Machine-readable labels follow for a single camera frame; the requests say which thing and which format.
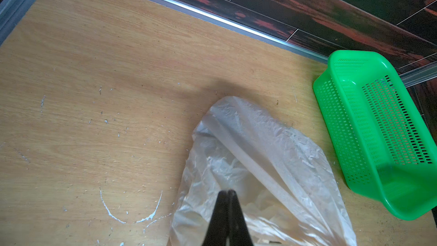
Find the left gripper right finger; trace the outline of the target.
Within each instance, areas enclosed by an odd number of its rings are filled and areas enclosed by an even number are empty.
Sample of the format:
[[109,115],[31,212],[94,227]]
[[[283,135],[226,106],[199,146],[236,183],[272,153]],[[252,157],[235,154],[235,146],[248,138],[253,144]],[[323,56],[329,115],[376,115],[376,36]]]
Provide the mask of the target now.
[[252,246],[253,242],[250,237],[246,221],[234,190],[229,190],[228,203],[228,225],[229,225],[229,245],[230,246]]

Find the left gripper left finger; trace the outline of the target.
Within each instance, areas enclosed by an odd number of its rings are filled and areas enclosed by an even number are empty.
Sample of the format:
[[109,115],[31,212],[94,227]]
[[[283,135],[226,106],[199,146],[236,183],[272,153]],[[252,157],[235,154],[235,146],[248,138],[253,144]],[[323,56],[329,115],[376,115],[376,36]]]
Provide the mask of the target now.
[[228,237],[228,192],[218,193],[202,246],[225,246]]

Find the white plastic bag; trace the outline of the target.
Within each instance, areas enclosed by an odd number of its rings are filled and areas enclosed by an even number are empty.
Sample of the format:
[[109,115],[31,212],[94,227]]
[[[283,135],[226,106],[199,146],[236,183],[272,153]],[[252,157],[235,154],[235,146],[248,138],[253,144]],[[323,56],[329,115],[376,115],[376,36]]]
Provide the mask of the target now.
[[173,218],[174,246],[202,244],[220,191],[234,190],[254,243],[354,246],[331,166],[310,138],[245,99],[216,102],[192,133]]

